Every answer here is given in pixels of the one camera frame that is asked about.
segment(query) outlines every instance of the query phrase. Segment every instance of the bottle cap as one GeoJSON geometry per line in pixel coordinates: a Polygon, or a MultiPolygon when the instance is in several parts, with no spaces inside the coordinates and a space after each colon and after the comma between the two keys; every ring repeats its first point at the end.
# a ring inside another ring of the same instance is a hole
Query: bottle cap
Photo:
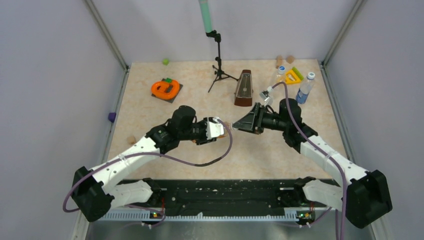
{"type": "Polygon", "coordinates": [[[313,80],[313,79],[315,79],[315,73],[313,73],[313,72],[309,72],[309,73],[307,74],[307,79],[309,79],[309,80],[313,80]]]}
{"type": "Polygon", "coordinates": [[[278,74],[284,74],[286,72],[286,68],[284,66],[278,67],[278,74]]]}

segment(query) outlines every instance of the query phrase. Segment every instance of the clear plastic bottle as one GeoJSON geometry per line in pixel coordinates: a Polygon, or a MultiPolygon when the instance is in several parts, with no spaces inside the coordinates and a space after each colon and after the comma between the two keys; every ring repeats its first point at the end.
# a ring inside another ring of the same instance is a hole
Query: clear plastic bottle
{"type": "Polygon", "coordinates": [[[279,66],[271,77],[271,86],[286,79],[286,68],[279,66]]]}
{"type": "Polygon", "coordinates": [[[315,73],[310,72],[307,77],[300,83],[299,91],[296,95],[296,101],[299,104],[304,104],[315,84],[315,73]]]}

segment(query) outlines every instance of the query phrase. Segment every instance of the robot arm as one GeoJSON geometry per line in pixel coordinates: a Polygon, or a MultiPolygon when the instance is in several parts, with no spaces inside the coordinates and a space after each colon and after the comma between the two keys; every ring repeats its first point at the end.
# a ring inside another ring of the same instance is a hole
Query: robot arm
{"type": "MultiPolygon", "coordinates": [[[[321,153],[310,144],[294,126],[289,115],[285,99],[279,103],[279,112],[274,112],[266,105],[272,102],[267,92],[262,92],[261,97],[265,105],[255,103],[252,110],[240,120],[234,122],[232,127],[236,130],[261,134],[264,129],[282,132],[285,142],[298,153],[312,159],[325,172],[327,172],[339,186],[343,185],[343,177],[347,182],[346,217],[356,227],[364,228],[392,210],[392,201],[389,194],[386,177],[378,170],[368,170],[354,164],[340,153],[331,148],[318,133],[302,122],[302,109],[295,99],[288,99],[294,121],[315,145],[325,153],[321,153]],[[336,165],[329,159],[332,157],[341,167],[341,175],[336,165]]],[[[342,210],[343,190],[341,187],[317,180],[313,177],[299,178],[295,183],[297,200],[301,203],[319,202],[342,210]]]]}
{"type": "Polygon", "coordinates": [[[197,122],[193,108],[180,106],[172,118],[153,127],[136,144],[115,158],[90,170],[85,167],[78,169],[73,185],[90,172],[95,173],[84,180],[71,197],[89,222],[98,220],[109,209],[131,203],[158,201],[161,189],[149,178],[117,184],[142,165],[178,147],[180,141],[189,140],[202,145],[216,141],[223,134],[224,126],[220,120],[208,117],[197,122]]]}

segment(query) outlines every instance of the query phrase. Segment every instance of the orange toy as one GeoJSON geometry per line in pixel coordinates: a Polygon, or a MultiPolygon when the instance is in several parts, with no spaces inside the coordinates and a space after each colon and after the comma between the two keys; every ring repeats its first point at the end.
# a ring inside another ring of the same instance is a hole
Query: orange toy
{"type": "Polygon", "coordinates": [[[167,78],[165,81],[155,82],[151,86],[151,93],[158,99],[162,100],[170,100],[172,98],[175,98],[179,91],[180,83],[170,78],[167,78]]]}

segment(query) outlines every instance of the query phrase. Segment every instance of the green tube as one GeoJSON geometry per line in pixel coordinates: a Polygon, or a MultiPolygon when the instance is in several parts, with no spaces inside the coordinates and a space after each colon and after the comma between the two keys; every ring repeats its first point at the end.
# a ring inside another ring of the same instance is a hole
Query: green tube
{"type": "Polygon", "coordinates": [[[204,31],[212,32],[211,14],[209,13],[208,0],[199,0],[201,17],[203,18],[204,31]]]}

